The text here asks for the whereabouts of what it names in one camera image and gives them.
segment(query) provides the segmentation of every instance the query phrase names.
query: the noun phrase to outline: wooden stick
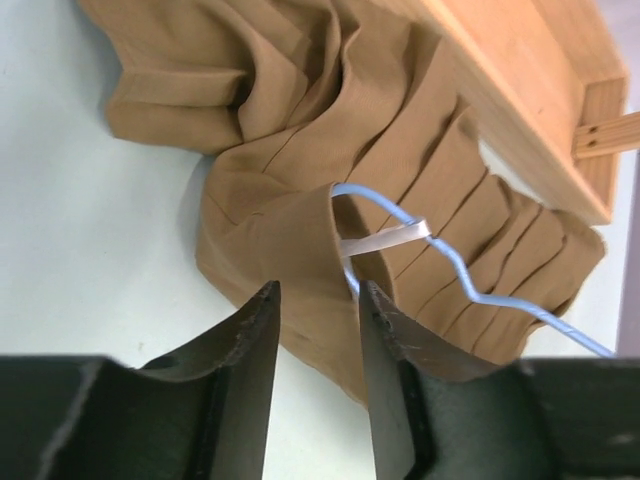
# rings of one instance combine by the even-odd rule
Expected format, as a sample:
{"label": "wooden stick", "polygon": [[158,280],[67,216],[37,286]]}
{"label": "wooden stick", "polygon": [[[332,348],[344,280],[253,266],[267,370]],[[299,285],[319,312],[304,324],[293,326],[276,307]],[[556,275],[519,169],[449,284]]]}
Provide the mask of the wooden stick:
{"label": "wooden stick", "polygon": [[573,155],[591,158],[640,148],[640,112],[576,129]]}

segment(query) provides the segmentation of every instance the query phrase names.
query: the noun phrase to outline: wooden frame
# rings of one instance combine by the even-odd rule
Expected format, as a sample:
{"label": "wooden frame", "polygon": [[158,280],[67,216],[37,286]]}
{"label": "wooden frame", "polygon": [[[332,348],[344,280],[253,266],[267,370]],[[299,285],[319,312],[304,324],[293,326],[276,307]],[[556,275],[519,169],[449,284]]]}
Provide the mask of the wooden frame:
{"label": "wooden frame", "polygon": [[627,98],[627,68],[593,0],[374,1],[451,41],[482,135],[546,204],[611,221],[617,154],[573,154],[576,129],[620,117]]}

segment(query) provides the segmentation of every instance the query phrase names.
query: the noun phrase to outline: white tag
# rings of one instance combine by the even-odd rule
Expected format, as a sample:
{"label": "white tag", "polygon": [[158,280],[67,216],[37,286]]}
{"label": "white tag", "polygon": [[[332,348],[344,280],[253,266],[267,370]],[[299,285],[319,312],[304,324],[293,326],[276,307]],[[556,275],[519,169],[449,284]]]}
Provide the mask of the white tag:
{"label": "white tag", "polygon": [[347,239],[340,241],[342,257],[352,257],[362,253],[375,252],[384,248],[394,247],[403,243],[427,238],[431,235],[425,220],[412,225],[398,225],[385,228],[364,238]]}

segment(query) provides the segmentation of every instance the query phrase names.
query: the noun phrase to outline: folded fabric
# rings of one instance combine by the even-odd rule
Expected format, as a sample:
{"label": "folded fabric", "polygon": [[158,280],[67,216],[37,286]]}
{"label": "folded fabric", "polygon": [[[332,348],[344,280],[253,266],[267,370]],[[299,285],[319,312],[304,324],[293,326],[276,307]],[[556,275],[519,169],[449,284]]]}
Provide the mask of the folded fabric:
{"label": "folded fabric", "polygon": [[[202,196],[202,273],[238,306],[279,280],[281,343],[361,402],[358,309],[339,240],[393,222],[365,200],[332,200],[335,182],[364,184],[425,217],[483,290],[555,312],[604,254],[576,219],[488,173],[449,48],[401,9],[369,0],[79,2],[122,61],[107,106],[114,135],[217,154]],[[353,265],[409,315],[495,363],[519,355],[539,325],[469,305],[425,242]]]}

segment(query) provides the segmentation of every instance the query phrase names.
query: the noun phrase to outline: white surface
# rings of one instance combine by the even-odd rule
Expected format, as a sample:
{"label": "white surface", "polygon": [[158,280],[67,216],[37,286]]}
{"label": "white surface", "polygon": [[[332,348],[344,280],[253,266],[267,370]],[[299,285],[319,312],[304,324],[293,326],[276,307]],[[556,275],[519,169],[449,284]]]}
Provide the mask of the white surface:
{"label": "white surface", "polygon": [[[118,73],[72,0],[0,2],[0,352],[138,366],[232,312],[193,262],[210,161],[111,138],[101,110]],[[616,222],[603,229],[610,254],[571,313],[609,346],[633,168],[625,158]],[[529,348],[574,350],[550,331]],[[374,478],[365,412],[284,351],[264,478]]]}

